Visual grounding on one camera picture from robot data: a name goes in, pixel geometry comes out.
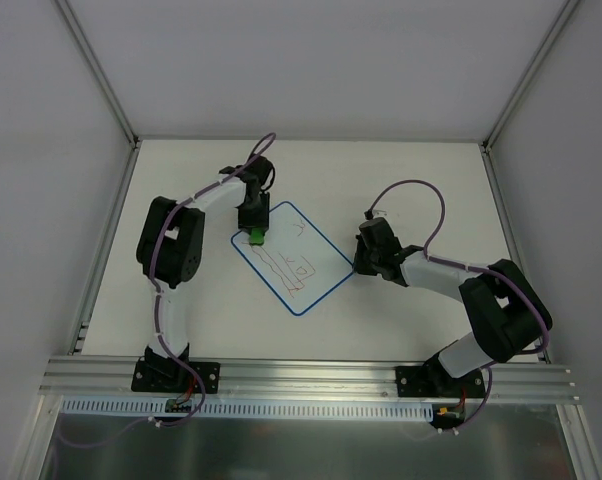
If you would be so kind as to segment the green whiteboard eraser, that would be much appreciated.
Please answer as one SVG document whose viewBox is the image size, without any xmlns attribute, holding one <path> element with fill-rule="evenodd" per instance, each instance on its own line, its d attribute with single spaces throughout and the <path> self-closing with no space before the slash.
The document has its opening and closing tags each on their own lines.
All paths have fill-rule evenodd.
<svg viewBox="0 0 602 480">
<path fill-rule="evenodd" d="M 261 227 L 255 227 L 250 230 L 248 244 L 250 246 L 263 246 L 267 230 Z"/>
</svg>

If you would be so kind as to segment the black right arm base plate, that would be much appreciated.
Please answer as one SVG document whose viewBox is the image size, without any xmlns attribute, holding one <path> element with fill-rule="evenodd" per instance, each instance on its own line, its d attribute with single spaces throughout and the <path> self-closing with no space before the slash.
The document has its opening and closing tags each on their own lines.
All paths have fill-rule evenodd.
<svg viewBox="0 0 602 480">
<path fill-rule="evenodd" d="M 483 375 L 475 369 L 454 378 L 439 364 L 397 366 L 394 369 L 397 395 L 400 398 L 483 398 L 486 392 Z"/>
</svg>

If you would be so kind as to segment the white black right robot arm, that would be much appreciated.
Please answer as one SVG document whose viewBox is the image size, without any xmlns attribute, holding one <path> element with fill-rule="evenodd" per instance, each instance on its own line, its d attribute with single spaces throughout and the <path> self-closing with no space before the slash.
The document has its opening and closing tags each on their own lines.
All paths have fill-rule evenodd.
<svg viewBox="0 0 602 480">
<path fill-rule="evenodd" d="M 403 247 L 386 219 L 370 214 L 356 240 L 355 273 L 456 300 L 469 320 L 468 334 L 421 366 L 395 369 L 400 397 L 479 398 L 487 392 L 475 383 L 482 369 L 536 354 L 526 349 L 536 340 L 546 348 L 552 317 L 514 262 L 479 266 L 428 256 L 420 246 Z"/>
</svg>

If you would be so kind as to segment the blue-framed small whiteboard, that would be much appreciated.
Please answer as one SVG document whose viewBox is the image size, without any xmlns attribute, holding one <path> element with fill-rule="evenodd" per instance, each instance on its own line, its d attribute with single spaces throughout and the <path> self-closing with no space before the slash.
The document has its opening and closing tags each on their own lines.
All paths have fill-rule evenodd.
<svg viewBox="0 0 602 480">
<path fill-rule="evenodd" d="M 292 202 L 272 207 L 261 245 L 237 232 L 230 242 L 294 316 L 317 306 L 353 275 L 352 261 Z"/>
</svg>

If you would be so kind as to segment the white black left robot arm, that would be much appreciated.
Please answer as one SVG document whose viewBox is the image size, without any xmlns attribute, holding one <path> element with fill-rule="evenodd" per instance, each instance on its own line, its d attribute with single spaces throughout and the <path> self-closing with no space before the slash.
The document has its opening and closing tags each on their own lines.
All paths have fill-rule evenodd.
<svg viewBox="0 0 602 480">
<path fill-rule="evenodd" d="M 185 318 L 177 309 L 180 285 L 190 281 L 201 264 L 204 229 L 213 216 L 237 211 L 238 229 L 251 246 L 264 244 L 269 229 L 270 193 L 275 167 L 254 154 L 246 164 L 228 166 L 202 193 L 178 202 L 158 196 L 150 203 L 136 248 L 136 260 L 155 289 L 154 339 L 144 364 L 168 391 L 189 379 L 189 342 Z"/>
</svg>

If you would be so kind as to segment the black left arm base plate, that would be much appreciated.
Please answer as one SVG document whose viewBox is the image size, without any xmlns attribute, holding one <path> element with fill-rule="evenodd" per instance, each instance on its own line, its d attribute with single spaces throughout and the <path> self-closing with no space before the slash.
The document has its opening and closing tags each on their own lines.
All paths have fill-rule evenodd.
<svg viewBox="0 0 602 480">
<path fill-rule="evenodd" d="M 200 377 L 206 394 L 218 392 L 221 364 L 207 361 L 188 361 L 189 367 Z M 185 393 L 193 375 L 173 360 L 159 357 L 152 361 L 149 357 L 138 360 L 130 389 L 141 393 Z M 199 384 L 194 386 L 195 393 L 201 393 Z"/>
</svg>

